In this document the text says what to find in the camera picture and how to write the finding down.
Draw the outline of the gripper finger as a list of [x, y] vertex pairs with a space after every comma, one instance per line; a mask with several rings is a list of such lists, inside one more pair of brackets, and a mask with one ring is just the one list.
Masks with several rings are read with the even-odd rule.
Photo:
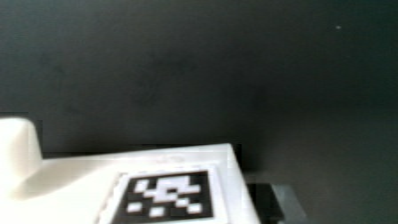
[[262, 224], [306, 224], [306, 212], [290, 185], [250, 183]]

